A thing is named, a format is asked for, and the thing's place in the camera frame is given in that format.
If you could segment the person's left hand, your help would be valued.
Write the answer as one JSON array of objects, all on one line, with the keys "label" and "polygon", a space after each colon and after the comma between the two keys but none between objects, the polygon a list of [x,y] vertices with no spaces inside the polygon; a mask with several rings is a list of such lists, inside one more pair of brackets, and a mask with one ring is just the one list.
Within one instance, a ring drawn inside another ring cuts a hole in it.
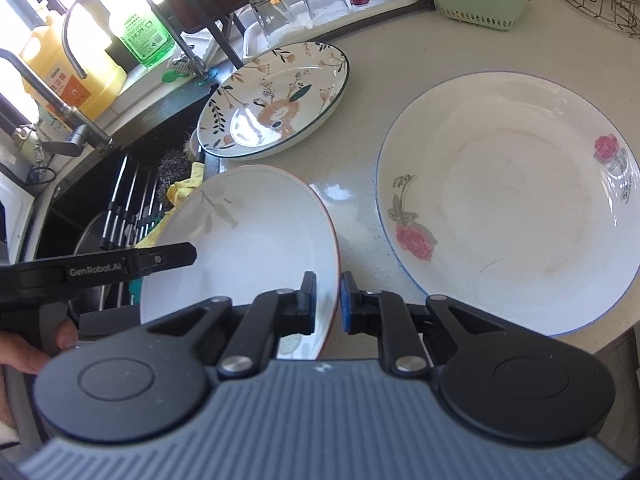
[{"label": "person's left hand", "polygon": [[[78,343],[77,328],[69,318],[66,318],[55,330],[54,342],[61,351],[74,348]],[[37,375],[50,361],[43,351],[36,349],[22,336],[5,330],[1,332],[0,354],[1,367],[12,367],[27,375]],[[4,373],[1,373],[1,423],[12,431],[17,430],[15,417],[9,404],[9,395],[6,392]]]}]

